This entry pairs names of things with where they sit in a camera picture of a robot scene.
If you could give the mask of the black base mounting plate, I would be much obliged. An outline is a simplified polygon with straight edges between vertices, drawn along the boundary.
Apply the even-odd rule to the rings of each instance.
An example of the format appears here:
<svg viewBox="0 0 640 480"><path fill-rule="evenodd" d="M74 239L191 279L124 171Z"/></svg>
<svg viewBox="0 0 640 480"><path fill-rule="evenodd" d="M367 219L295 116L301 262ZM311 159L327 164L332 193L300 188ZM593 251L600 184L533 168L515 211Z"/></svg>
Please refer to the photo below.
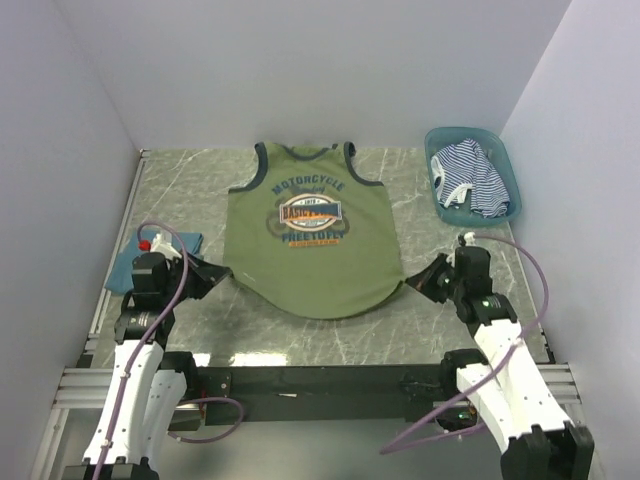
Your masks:
<svg viewBox="0 0 640 480"><path fill-rule="evenodd" d="M436 364L200 367L197 372L186 400L234 399L248 422L415 422L447 399Z"/></svg>

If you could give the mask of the teal plastic laundry basket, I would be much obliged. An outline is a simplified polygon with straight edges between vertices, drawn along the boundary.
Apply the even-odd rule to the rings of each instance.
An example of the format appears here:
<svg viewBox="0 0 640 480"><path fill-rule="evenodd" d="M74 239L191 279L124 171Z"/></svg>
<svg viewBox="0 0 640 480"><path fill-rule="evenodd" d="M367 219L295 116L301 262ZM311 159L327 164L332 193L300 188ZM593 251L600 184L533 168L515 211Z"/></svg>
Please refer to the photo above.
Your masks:
<svg viewBox="0 0 640 480"><path fill-rule="evenodd" d="M426 166L439 218L488 228L514 220L522 201L502 140L472 127L438 127L424 139Z"/></svg>

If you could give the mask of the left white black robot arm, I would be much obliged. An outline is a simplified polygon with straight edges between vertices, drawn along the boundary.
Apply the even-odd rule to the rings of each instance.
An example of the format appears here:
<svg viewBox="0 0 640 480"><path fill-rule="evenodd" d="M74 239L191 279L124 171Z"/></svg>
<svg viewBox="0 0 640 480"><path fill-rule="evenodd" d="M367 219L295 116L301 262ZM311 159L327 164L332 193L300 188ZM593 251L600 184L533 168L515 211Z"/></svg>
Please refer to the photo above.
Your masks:
<svg viewBox="0 0 640 480"><path fill-rule="evenodd" d="M65 479L156 479L155 457L180 403L205 402L192 353L166 344L175 307L205 297L231 273L193 255L152 252L132 262L132 288L114 326L114 368L82 461Z"/></svg>

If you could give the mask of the blue white striped tank top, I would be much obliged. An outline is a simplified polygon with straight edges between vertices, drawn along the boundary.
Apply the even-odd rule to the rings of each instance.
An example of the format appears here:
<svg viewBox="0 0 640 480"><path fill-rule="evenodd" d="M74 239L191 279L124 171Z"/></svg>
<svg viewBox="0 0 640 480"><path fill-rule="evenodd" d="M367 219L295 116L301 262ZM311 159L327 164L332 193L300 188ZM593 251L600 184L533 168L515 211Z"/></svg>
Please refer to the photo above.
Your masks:
<svg viewBox="0 0 640 480"><path fill-rule="evenodd" d="M477 141L466 138L438 150L430 166L441 207L458 207L470 197L471 212L483 218L507 213L511 201L507 187Z"/></svg>

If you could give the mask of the olive green tank top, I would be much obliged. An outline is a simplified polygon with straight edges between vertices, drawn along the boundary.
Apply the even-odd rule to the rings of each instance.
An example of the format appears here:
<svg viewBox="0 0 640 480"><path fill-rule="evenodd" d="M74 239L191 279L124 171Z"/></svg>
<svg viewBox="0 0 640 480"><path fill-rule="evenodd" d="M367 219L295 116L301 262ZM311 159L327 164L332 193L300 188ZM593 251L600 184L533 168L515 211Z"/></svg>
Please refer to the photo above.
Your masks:
<svg viewBox="0 0 640 480"><path fill-rule="evenodd" d="M361 177L351 142L260 142L253 179L228 192L223 263L234 280L296 316L358 316L404 283L389 195Z"/></svg>

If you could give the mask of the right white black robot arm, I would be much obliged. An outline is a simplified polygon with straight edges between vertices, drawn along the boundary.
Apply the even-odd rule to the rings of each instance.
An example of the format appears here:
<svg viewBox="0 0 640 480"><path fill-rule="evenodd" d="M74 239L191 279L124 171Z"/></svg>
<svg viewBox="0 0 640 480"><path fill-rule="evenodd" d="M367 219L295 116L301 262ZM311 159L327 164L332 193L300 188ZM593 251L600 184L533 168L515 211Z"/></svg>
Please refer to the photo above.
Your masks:
<svg viewBox="0 0 640 480"><path fill-rule="evenodd" d="M445 354L440 390L475 408L501 452L503 478L586 479L594 439L552 395L510 301L493 290L490 263L488 250L464 240L407 281L434 302L452 302L476 344Z"/></svg>

